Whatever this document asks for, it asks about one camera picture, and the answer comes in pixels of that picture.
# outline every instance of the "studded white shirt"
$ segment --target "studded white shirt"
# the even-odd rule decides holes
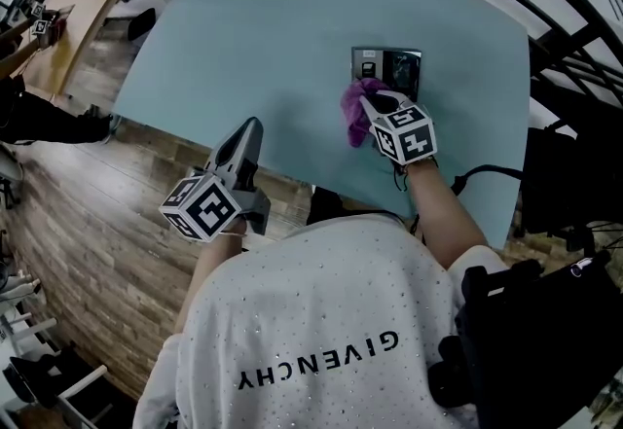
[[[393,220],[307,227],[221,265],[169,338],[135,428],[477,427],[446,411],[427,368],[454,329],[465,270],[505,269],[474,247],[445,271]]]

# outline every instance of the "tabletop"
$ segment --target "tabletop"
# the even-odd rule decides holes
[[[46,0],[47,9],[74,6],[67,30],[53,47],[32,58],[23,73],[25,82],[48,93],[63,93],[77,62],[118,0]],[[28,44],[26,35],[22,44]]]
[[[419,101],[448,181],[483,164],[523,167],[528,38],[483,0],[172,0],[132,65],[115,112],[206,146],[249,116],[260,165],[413,216],[389,161],[348,145],[340,97],[353,46],[423,52]],[[482,173],[460,196],[503,246],[517,180]]]

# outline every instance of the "wooden floor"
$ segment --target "wooden floor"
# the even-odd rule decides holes
[[[113,83],[95,85],[105,93],[123,80],[136,49],[115,36],[106,46],[107,33],[118,28],[94,42],[81,69],[92,77],[79,74],[82,85],[110,78]],[[119,50],[125,55],[113,56]],[[75,99],[57,104],[80,107]],[[28,306],[38,318],[56,317],[56,341],[74,341],[85,360],[106,365],[108,378],[137,398],[171,333],[200,249],[172,231],[158,206],[190,166],[204,164],[208,150],[124,122],[106,145],[37,143],[17,154],[25,174],[22,203],[0,216],[18,266],[43,282],[47,305]],[[309,186],[266,171],[256,183],[273,205],[267,237],[248,244],[281,239],[304,225]],[[501,254],[509,264],[537,258],[550,269],[577,259],[562,241],[530,235],[510,237]]]

